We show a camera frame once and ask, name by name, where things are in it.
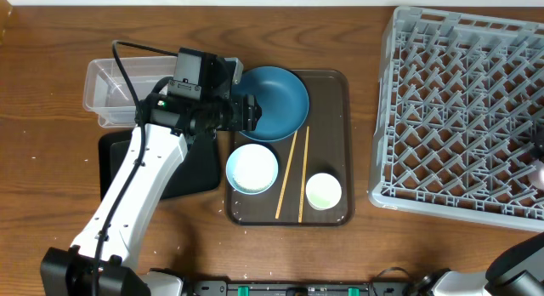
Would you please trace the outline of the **dark blue plate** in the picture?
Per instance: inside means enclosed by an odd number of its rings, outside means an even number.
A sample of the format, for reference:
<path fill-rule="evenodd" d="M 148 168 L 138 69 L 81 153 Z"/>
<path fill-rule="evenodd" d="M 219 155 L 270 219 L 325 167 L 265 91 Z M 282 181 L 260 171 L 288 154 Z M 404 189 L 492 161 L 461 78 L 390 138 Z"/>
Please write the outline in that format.
<path fill-rule="evenodd" d="M 276 66 L 246 71 L 233 95 L 252 95 L 262 109 L 256 128 L 242 131 L 249 139 L 275 142 L 294 134 L 309 114 L 309 93 L 293 72 Z"/>

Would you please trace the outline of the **white cup with green inside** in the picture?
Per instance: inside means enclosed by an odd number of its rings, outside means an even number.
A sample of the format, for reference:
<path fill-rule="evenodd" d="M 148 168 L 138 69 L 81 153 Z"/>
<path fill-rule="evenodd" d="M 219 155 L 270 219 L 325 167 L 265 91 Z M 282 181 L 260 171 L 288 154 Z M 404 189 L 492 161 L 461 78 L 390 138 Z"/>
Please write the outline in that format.
<path fill-rule="evenodd" d="M 335 207 L 342 197 L 342 186 L 331 174 L 318 173 L 309 178 L 305 186 L 309 205 L 318 211 Z"/>

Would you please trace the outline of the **white cup with pink inside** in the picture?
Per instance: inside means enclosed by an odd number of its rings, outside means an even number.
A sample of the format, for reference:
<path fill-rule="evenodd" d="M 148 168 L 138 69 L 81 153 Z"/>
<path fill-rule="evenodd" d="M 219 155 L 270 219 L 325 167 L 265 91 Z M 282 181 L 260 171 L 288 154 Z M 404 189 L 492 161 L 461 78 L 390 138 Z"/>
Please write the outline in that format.
<path fill-rule="evenodd" d="M 530 183 L 537 189 L 544 190 L 544 163 L 540 160 L 535 160 L 531 163 L 535 168 L 534 171 L 528 174 Z"/>

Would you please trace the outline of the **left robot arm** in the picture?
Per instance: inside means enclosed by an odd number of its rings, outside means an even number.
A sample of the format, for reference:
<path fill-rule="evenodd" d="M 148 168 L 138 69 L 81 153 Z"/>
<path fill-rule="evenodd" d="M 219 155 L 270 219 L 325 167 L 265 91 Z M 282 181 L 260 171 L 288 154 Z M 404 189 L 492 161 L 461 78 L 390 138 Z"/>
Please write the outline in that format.
<path fill-rule="evenodd" d="M 188 153 L 189 138 L 217 131 L 253 131 L 262 110 L 251 95 L 233 96 L 243 64 L 237 58 L 181 48 L 172 76 L 144 100 L 132 83 L 135 122 L 127 154 L 99 208 L 66 249 L 50 248 L 40 265 L 47 295 L 181 295 L 170 270 L 139 276 L 145 232 L 169 180 Z"/>

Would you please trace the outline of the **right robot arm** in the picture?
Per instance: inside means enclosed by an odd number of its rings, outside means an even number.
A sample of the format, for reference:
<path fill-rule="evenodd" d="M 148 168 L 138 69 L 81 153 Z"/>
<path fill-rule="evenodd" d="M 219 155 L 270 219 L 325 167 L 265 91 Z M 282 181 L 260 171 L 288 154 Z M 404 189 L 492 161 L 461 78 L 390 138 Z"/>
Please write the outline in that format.
<path fill-rule="evenodd" d="M 423 277 L 404 295 L 542 295 L 543 235 L 503 252 L 487 271 L 462 273 L 448 268 Z"/>

